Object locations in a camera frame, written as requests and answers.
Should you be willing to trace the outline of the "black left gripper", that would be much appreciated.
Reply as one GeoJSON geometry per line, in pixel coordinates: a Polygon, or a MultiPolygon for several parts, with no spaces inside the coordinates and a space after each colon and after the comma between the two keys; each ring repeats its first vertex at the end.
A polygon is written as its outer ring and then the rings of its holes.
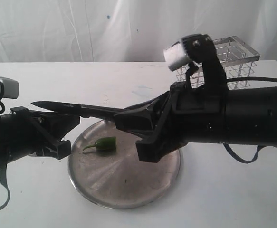
{"type": "Polygon", "coordinates": [[[63,138],[79,124],[77,115],[14,107],[0,117],[0,160],[9,163],[32,154],[61,160],[72,151],[63,138]]]}

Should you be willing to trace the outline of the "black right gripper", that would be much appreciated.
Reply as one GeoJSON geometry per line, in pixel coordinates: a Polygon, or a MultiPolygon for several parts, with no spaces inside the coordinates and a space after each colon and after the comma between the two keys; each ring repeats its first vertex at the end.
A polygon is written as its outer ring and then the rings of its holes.
{"type": "Polygon", "coordinates": [[[114,115],[117,129],[152,135],[136,142],[139,160],[157,163],[188,143],[226,141],[226,86],[189,88],[173,83],[170,91],[114,115]]]}

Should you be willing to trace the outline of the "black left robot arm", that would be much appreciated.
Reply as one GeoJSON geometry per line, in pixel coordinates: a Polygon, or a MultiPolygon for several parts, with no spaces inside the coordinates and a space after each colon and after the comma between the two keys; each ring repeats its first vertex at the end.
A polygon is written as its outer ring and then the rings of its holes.
{"type": "Polygon", "coordinates": [[[77,115],[15,107],[0,115],[0,165],[25,156],[61,160],[71,154],[71,142],[63,138],[80,124],[77,115]]]}

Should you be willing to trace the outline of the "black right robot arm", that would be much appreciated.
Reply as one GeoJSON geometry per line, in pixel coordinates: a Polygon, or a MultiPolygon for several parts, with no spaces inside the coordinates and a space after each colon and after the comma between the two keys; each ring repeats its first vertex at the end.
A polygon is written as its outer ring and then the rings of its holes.
{"type": "Polygon", "coordinates": [[[114,116],[116,128],[137,135],[140,161],[158,162],[188,143],[277,147],[277,87],[170,91],[114,116]]]}

